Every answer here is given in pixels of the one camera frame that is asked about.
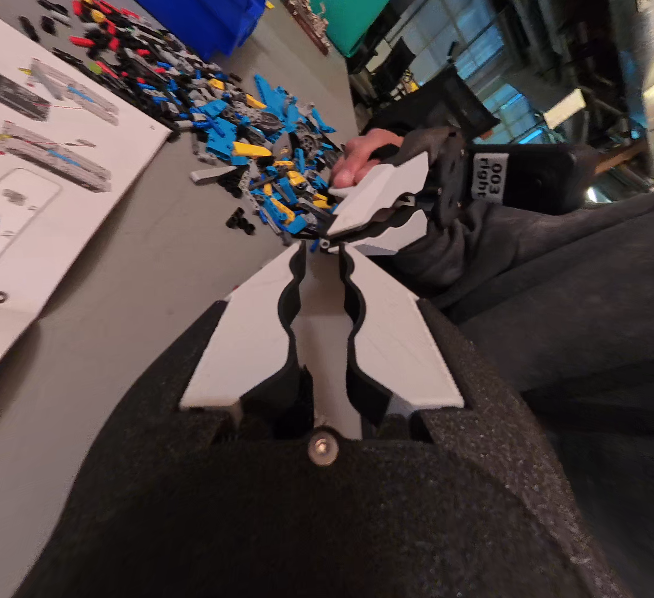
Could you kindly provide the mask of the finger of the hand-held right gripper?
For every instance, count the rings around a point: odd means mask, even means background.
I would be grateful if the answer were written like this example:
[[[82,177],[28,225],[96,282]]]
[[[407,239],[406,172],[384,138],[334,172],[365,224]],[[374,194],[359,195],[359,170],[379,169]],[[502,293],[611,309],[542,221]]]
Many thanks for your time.
[[[427,152],[398,166],[386,162],[376,165],[340,202],[326,235],[336,237],[369,225],[377,212],[392,208],[402,196],[420,193],[428,172]]]
[[[349,244],[367,257],[392,257],[422,239],[429,219],[421,209],[397,209],[384,221],[376,221],[363,229],[331,239],[329,254],[339,252],[340,244]]]

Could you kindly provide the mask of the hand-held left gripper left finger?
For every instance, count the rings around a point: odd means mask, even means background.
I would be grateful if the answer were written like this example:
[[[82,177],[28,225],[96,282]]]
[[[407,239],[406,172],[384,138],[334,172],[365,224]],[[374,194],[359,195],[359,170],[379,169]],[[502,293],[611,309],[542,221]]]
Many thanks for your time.
[[[300,388],[292,322],[306,256],[306,244],[294,243],[218,303],[222,312],[180,410],[256,414],[270,422],[290,410]]]

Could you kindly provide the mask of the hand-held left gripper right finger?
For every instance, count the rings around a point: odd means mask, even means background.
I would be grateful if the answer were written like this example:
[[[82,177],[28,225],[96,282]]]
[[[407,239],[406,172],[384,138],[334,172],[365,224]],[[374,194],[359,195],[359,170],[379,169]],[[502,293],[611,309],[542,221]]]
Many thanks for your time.
[[[462,409],[464,398],[437,344],[420,298],[351,244],[339,248],[347,339],[347,396],[363,420]]]

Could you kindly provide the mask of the pile of small pins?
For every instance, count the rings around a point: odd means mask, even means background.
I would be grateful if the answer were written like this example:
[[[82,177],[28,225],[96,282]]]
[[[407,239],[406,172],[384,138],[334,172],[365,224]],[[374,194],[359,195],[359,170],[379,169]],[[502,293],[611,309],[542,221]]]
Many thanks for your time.
[[[217,78],[216,71],[174,34],[156,29],[131,10],[104,0],[71,0],[69,6],[36,0],[43,11],[35,27],[19,16],[20,27],[39,43],[39,31],[58,36],[58,26],[80,26],[68,36],[75,53],[53,46],[51,53],[121,100],[169,129],[205,132],[210,119],[192,92]]]

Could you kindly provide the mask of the grey desk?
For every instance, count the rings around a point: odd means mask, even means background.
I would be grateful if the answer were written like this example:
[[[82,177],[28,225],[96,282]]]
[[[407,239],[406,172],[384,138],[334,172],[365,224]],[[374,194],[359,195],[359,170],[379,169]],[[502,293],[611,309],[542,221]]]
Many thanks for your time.
[[[70,0],[51,0],[66,4]],[[255,73],[315,102],[356,135],[345,61],[323,56],[280,0],[249,40],[217,63],[256,93]],[[133,0],[108,0],[151,15]],[[1,0],[1,19],[35,25],[36,0]],[[165,144],[58,285],[36,324],[1,362],[1,596],[12,597],[60,516],[87,450],[132,383],[218,300],[281,251],[225,227],[237,202],[195,186],[190,138]]]

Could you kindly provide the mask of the person's right hand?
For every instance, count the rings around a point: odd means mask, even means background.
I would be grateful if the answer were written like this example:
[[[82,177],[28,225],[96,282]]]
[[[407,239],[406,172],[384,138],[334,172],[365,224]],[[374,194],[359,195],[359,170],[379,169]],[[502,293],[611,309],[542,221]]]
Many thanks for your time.
[[[403,136],[380,128],[373,128],[367,134],[351,139],[331,170],[330,186],[342,189],[359,184],[380,162],[375,154],[378,149],[387,146],[398,149],[403,141]]]

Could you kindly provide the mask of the cluster of black bushings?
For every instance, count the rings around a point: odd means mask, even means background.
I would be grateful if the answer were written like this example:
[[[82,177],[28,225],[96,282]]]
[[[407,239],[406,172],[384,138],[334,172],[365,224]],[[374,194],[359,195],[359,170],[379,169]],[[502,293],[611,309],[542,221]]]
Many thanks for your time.
[[[243,208],[236,208],[226,220],[225,226],[229,229],[241,230],[249,236],[253,236],[256,232],[256,226],[246,218]]]

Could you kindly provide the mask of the small wooden model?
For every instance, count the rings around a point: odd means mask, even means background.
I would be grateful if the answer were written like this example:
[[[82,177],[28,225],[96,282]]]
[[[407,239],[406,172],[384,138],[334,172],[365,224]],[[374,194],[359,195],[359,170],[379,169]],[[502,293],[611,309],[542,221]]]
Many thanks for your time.
[[[324,18],[325,5],[320,3],[320,11],[315,13],[311,7],[311,0],[281,0],[281,2],[323,56],[328,56],[331,43],[326,32],[329,22]]]

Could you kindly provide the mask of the building instruction booklet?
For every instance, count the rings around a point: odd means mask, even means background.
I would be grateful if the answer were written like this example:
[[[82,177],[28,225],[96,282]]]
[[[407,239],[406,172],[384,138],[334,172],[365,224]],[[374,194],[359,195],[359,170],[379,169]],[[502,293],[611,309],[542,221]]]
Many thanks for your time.
[[[1,22],[1,356],[170,131]]]

